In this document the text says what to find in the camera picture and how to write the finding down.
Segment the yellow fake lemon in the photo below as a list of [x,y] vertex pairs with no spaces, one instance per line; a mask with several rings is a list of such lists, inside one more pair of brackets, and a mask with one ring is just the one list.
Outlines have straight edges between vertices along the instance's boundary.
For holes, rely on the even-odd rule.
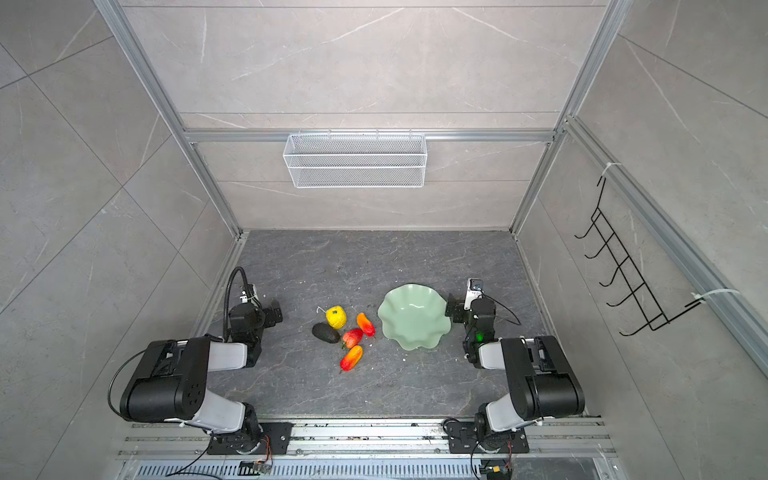
[[347,323],[347,314],[341,306],[334,306],[325,312],[326,321],[335,330],[342,329]]

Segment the red fake strawberry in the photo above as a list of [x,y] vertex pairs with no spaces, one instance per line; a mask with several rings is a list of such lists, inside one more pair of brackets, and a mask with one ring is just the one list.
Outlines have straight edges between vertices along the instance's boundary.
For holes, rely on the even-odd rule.
[[360,328],[347,331],[341,338],[342,344],[347,349],[357,346],[364,337],[364,332]]

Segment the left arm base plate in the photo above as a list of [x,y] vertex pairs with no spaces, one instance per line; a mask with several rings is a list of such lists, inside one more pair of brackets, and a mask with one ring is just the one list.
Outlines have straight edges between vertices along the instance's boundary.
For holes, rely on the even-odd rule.
[[214,434],[208,444],[209,455],[273,455],[287,453],[294,424],[290,422],[261,423],[259,432],[242,429],[234,433]]

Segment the dark fake avocado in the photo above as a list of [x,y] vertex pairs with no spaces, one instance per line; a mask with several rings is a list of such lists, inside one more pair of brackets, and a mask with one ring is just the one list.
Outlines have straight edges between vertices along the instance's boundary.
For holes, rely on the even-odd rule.
[[339,332],[327,323],[314,324],[311,333],[317,339],[329,344],[337,344],[341,340]]

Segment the orange red fake mango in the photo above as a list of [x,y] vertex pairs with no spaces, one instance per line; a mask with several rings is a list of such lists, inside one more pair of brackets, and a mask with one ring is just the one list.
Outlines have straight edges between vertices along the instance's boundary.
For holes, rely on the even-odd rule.
[[363,348],[360,345],[352,347],[340,361],[340,368],[344,372],[351,371],[361,360]]
[[356,317],[358,327],[362,330],[363,334],[367,337],[374,337],[376,334],[376,328],[371,320],[364,313],[359,313]]

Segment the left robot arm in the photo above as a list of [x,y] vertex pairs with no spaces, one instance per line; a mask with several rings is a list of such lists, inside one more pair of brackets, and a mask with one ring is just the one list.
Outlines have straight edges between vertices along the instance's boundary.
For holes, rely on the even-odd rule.
[[210,435],[214,455],[251,454],[268,436],[255,408],[208,389],[212,372],[252,368],[262,352],[264,330],[283,321],[278,301],[266,308],[243,296],[226,311],[228,333],[151,342],[113,410],[124,420],[175,423]]

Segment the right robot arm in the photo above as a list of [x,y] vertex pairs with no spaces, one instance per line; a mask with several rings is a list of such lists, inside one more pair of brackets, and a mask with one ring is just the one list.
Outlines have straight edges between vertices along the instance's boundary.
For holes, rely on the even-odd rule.
[[495,336],[498,306],[489,296],[474,292],[463,300],[450,297],[445,309],[452,322],[464,327],[462,347],[468,362],[477,369],[502,371],[507,381],[507,393],[481,405],[474,416],[474,437],[482,446],[539,420],[580,415],[586,404],[555,337]]

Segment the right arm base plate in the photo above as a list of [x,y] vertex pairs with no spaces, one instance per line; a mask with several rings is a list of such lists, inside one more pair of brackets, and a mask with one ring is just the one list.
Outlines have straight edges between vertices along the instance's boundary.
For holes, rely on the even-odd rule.
[[452,454],[469,453],[511,453],[526,454],[530,451],[524,430],[484,433],[471,421],[447,418],[441,422],[444,435],[448,438]]

